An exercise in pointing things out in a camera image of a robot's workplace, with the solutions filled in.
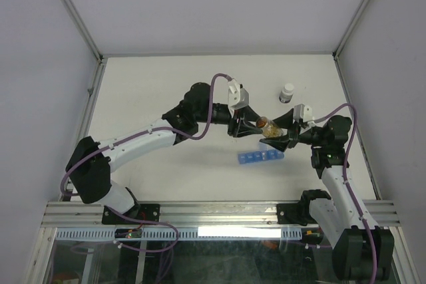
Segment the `clear capsule bottle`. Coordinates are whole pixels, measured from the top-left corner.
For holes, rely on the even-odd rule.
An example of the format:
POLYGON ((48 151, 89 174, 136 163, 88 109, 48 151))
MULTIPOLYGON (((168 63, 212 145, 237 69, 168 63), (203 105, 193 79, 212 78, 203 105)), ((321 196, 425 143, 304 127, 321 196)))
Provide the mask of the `clear capsule bottle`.
POLYGON ((284 135, 284 131, 273 120, 265 116, 257 119, 256 127, 262 131, 265 138, 277 138, 284 135))

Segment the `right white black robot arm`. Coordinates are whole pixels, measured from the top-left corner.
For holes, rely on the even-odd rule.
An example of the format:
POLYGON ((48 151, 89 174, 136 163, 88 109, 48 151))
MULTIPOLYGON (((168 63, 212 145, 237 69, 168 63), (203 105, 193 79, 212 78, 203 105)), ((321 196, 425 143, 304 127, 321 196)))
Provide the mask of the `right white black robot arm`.
POLYGON ((283 136, 261 141, 281 152, 298 144, 310 146, 311 164, 324 190, 305 190, 300 200, 283 212, 299 225, 319 225, 332 249, 335 276, 343 281, 377 283, 389 279, 394 237, 379 226, 352 184, 348 156, 357 130, 357 116, 336 110, 314 119, 308 106, 297 105, 274 119, 283 136))

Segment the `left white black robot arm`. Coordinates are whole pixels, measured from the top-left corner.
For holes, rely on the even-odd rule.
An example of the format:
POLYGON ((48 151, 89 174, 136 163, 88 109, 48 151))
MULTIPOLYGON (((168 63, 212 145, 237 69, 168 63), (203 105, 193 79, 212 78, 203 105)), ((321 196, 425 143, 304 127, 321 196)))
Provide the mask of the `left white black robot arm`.
POLYGON ((259 116, 249 106, 248 93, 241 84, 234 80, 228 83, 226 104, 213 102, 212 89, 204 82, 193 84, 177 106, 140 132, 103 142, 90 136, 81 139, 65 168, 75 195, 84 204, 107 206, 123 222, 132 223, 139 216, 140 206, 128 188, 111 180, 118 168, 157 149, 194 140, 200 135, 200 123, 225 125, 234 138, 259 134, 254 125, 259 116))

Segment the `blue weekly pill organizer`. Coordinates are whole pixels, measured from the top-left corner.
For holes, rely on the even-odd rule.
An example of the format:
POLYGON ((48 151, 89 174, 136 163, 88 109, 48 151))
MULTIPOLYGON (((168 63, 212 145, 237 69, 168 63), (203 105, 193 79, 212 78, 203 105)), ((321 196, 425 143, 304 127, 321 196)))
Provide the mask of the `blue weekly pill organizer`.
POLYGON ((259 143, 256 150, 240 152, 237 155, 239 165, 256 164, 260 162, 269 162, 275 160, 283 160, 284 153, 268 146, 264 143, 259 143))

